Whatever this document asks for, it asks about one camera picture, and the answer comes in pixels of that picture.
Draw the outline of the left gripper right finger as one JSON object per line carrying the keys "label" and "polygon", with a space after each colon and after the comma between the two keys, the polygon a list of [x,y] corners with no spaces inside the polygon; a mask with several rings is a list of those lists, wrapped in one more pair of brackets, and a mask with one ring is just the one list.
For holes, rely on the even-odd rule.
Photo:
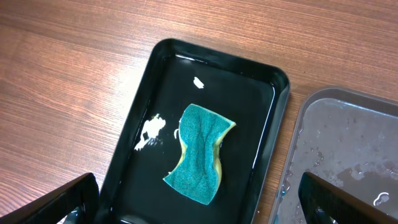
{"label": "left gripper right finger", "polygon": [[393,224],[397,219],[366,204],[311,172],[304,172],[298,197],[308,224]]}

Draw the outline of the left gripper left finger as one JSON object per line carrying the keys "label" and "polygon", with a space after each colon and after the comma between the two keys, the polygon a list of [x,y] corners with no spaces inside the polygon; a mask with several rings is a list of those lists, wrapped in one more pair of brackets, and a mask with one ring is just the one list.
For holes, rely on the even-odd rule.
{"label": "left gripper left finger", "polygon": [[67,215],[72,223],[93,223],[99,189],[92,173],[85,173],[23,207],[1,217],[1,223],[58,223]]}

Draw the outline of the green yellow sponge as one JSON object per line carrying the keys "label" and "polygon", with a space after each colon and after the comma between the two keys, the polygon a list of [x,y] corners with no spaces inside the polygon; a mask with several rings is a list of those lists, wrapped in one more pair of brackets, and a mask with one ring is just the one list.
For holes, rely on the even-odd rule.
{"label": "green yellow sponge", "polygon": [[178,127],[181,157],[163,181],[178,193],[209,205],[222,179],[220,146],[235,125],[204,107],[188,105]]}

